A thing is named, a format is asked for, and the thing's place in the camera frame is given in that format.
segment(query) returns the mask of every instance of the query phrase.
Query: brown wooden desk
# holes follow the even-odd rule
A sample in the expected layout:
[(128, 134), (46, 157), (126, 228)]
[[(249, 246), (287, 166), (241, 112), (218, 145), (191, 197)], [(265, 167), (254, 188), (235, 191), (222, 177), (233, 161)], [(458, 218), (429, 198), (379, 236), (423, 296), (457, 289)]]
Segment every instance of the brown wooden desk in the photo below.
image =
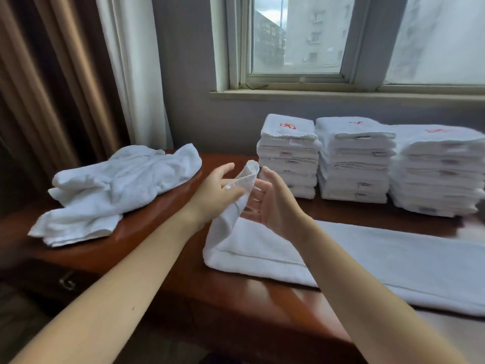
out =
[[(2, 277), (50, 298), (65, 302), (74, 299), (179, 210), (215, 167), (235, 162), (234, 171), (227, 176), (233, 177), (252, 159), (217, 154), (201, 157), (202, 170), (191, 181), (125, 214), (106, 238), (55, 249), (28, 238), (27, 232), (39, 215), (58, 207), (47, 199), (9, 215), (0, 221), (0, 243), (12, 250), (26, 245), (21, 257), (28, 259), (4, 270)], [(485, 226), (474, 216), (445, 219), (413, 214), (390, 204), (320, 198), (299, 203), (318, 220), (485, 241)], [(147, 319), (185, 339), (254, 363), (363, 362), (318, 290), (206, 267), (202, 249), (208, 229), (209, 225), (205, 226), (185, 245), (152, 302)], [(19, 254), (12, 251), (9, 259), (14, 256)]]

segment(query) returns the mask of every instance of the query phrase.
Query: brown curtain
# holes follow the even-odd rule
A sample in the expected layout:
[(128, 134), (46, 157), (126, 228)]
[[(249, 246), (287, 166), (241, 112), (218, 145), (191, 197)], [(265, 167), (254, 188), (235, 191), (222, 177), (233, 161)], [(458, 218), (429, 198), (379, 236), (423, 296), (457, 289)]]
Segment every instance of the brown curtain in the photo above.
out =
[(129, 143), (99, 35), (95, 0), (0, 0), (0, 136), (36, 183)]

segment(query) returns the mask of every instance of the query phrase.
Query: curtain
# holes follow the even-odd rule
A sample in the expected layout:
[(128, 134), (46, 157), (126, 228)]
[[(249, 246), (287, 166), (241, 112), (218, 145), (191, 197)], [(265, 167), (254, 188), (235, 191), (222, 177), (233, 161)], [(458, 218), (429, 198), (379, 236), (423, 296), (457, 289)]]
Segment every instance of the curtain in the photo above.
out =
[(128, 142), (96, 34), (94, 0), (0, 0), (0, 136), (36, 184)]
[(132, 144), (172, 148), (152, 0), (96, 0)]

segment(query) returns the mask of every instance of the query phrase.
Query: window pane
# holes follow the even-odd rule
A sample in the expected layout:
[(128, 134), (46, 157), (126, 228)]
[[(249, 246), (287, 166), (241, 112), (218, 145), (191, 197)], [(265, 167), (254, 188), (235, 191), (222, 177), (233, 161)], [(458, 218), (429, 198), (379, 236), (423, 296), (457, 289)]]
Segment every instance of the window pane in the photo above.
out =
[(253, 73), (339, 73), (354, 0), (253, 0)]
[(385, 84), (485, 84), (485, 0), (408, 0)]

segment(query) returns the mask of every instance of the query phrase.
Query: person's right arm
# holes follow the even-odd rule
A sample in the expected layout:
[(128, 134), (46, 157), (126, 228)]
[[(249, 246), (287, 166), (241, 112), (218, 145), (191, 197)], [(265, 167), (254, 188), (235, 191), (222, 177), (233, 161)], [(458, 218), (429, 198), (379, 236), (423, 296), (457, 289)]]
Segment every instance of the person's right arm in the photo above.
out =
[(263, 168), (241, 217), (263, 223), (300, 253), (370, 364), (458, 364), (464, 357), (306, 215), (276, 172)]

